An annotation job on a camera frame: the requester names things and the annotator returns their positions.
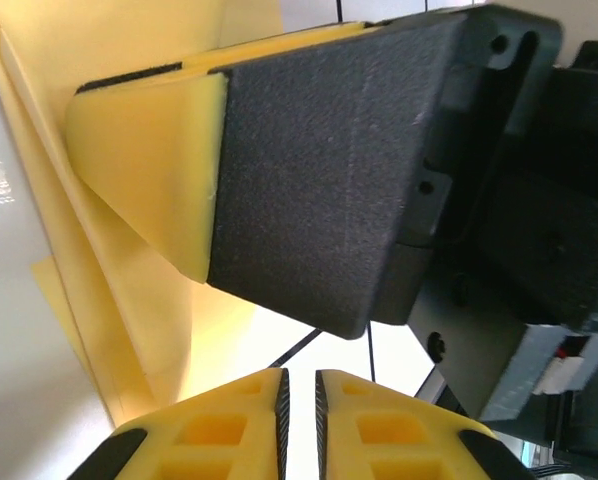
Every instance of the white surface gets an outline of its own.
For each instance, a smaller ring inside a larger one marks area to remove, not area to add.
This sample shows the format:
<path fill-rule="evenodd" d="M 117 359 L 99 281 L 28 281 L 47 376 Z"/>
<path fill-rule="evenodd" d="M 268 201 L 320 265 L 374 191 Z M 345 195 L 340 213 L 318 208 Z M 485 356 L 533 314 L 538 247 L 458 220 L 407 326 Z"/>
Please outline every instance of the white surface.
<path fill-rule="evenodd" d="M 286 32 L 304 30 L 337 21 L 334 0 L 279 0 Z"/>
<path fill-rule="evenodd" d="M 319 478 L 315 423 L 315 371 L 344 370 L 370 380 L 368 339 L 347 342 L 322 333 L 290 360 L 290 429 L 286 480 Z"/>
<path fill-rule="evenodd" d="M 414 396 L 433 364 L 410 327 L 373 323 L 372 340 L 377 383 Z"/>
<path fill-rule="evenodd" d="M 49 254 L 0 109 L 0 480 L 64 479 L 111 430 L 32 277 Z"/>
<path fill-rule="evenodd" d="M 423 12 L 424 7 L 424 0 L 342 0 L 343 19 L 346 22 L 377 22 Z"/>

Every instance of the yellow foam gripper pad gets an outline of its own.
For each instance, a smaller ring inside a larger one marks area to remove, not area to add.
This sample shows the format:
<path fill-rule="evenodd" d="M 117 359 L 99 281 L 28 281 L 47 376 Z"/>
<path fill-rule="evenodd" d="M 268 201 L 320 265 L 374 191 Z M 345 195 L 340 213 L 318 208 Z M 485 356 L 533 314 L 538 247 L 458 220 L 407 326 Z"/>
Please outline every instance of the yellow foam gripper pad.
<path fill-rule="evenodd" d="M 66 113 L 72 168 L 151 247 L 203 283 L 227 81 L 207 72 L 372 30 L 361 23 L 322 27 L 86 83 Z"/>
<path fill-rule="evenodd" d="M 289 399 L 287 370 L 263 370 L 123 425 L 70 478 L 283 479 Z"/>
<path fill-rule="evenodd" d="M 316 403 L 323 480 L 490 478 L 459 436 L 492 439 L 474 420 L 334 370 L 317 372 Z"/>

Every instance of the mounting hole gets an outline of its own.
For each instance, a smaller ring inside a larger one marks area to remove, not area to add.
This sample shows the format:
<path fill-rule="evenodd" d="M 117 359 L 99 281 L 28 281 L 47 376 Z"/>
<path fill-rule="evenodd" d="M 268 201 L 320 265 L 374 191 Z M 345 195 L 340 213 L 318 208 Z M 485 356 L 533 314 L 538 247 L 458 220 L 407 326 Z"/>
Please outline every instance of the mounting hole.
<path fill-rule="evenodd" d="M 446 353 L 446 342 L 443 341 L 439 332 L 432 332 L 428 336 L 426 350 L 428 350 L 430 360 L 435 363 L 441 363 Z"/>
<path fill-rule="evenodd" d="M 422 195 L 430 195 L 434 191 L 435 186 L 430 182 L 424 181 L 419 184 L 419 192 Z"/>
<path fill-rule="evenodd" d="M 501 55 L 508 48 L 508 37 L 505 35 L 499 35 L 492 42 L 490 42 L 490 48 L 497 55 Z"/>

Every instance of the yellow paper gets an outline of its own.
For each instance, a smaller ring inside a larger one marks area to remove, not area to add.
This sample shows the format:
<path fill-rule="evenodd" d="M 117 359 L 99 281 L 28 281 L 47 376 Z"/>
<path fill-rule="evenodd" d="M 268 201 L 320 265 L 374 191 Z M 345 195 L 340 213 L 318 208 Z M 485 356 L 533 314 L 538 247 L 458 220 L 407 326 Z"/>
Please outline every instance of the yellow paper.
<path fill-rule="evenodd" d="M 228 1 L 233 8 L 245 0 Z M 276 2 L 262 2 L 271 8 L 261 10 L 268 15 L 258 25 L 268 25 L 279 18 Z M 223 43 L 219 32 L 239 22 L 236 17 L 224 22 L 222 12 L 218 0 L 0 2 L 0 99 L 97 388 L 117 425 L 177 400 L 183 383 L 194 384 L 194 377 L 188 379 L 191 341 L 195 344 L 191 329 L 204 331 L 216 312 L 233 302 L 242 312 L 233 317 L 239 331 L 250 321 L 252 307 L 217 293 L 217 309 L 211 305 L 203 309 L 205 317 L 193 315 L 193 291 L 199 287 L 148 247 L 70 169 L 62 137 L 65 107 L 89 80 Z M 233 32 L 226 43 L 260 36 L 257 24 L 243 26 L 250 31 Z M 215 359 L 230 353 L 224 343 L 233 340 L 212 338 L 216 344 L 195 344 L 199 362 L 203 351 Z"/>
<path fill-rule="evenodd" d="M 35 282 L 37 282 L 39 289 L 44 297 L 46 297 L 48 304 L 50 304 L 50 308 L 52 308 L 61 328 L 63 328 L 66 337 L 68 337 L 68 342 L 74 350 L 75 355 L 77 355 L 81 366 L 86 370 L 90 380 L 94 382 L 95 377 L 92 373 L 90 361 L 88 360 L 88 354 L 83 346 L 75 318 L 72 315 L 70 303 L 66 297 L 66 291 L 63 288 L 54 257 L 50 255 L 40 262 L 34 263 L 30 269 L 32 270 L 32 275 L 35 277 Z"/>

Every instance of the black rubber strip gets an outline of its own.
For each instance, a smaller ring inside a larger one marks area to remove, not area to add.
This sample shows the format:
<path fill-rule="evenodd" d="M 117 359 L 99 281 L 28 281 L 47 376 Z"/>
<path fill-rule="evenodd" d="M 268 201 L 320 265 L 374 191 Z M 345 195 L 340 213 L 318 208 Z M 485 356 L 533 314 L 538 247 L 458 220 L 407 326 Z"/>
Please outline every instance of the black rubber strip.
<path fill-rule="evenodd" d="M 377 376 L 375 375 L 375 348 L 372 342 L 371 322 L 368 322 L 368 356 L 370 357 L 370 379 L 373 382 L 376 382 Z"/>
<path fill-rule="evenodd" d="M 134 428 L 107 438 L 68 480 L 114 480 L 147 435 L 146 430 Z"/>
<path fill-rule="evenodd" d="M 321 334 L 321 330 L 313 330 L 308 335 L 303 337 L 299 342 L 295 344 L 290 350 L 280 356 L 277 360 L 272 362 L 268 368 L 279 368 L 286 364 L 288 360 L 294 357 L 297 353 L 303 350 L 310 342 L 317 338 Z"/>
<path fill-rule="evenodd" d="M 275 418 L 277 428 L 277 478 L 285 480 L 288 460 L 288 432 L 290 428 L 290 375 L 286 368 L 281 372 L 275 403 Z"/>
<path fill-rule="evenodd" d="M 317 421 L 317 455 L 319 480 L 326 480 L 328 459 L 328 394 L 321 370 L 315 372 L 315 413 Z"/>
<path fill-rule="evenodd" d="M 491 480 L 535 480 L 521 461 L 496 438 L 462 430 L 459 438 Z"/>
<path fill-rule="evenodd" d="M 181 62 L 170 63 L 168 65 L 160 65 L 158 67 L 146 68 L 136 72 L 124 73 L 123 75 L 115 75 L 114 77 L 102 78 L 100 80 L 93 80 L 92 82 L 84 83 L 77 89 L 76 94 L 95 90 L 97 88 L 110 87 L 119 83 L 130 82 L 132 80 L 139 80 L 140 78 L 153 77 L 161 75 L 162 73 L 174 72 L 181 70 L 183 64 Z"/>

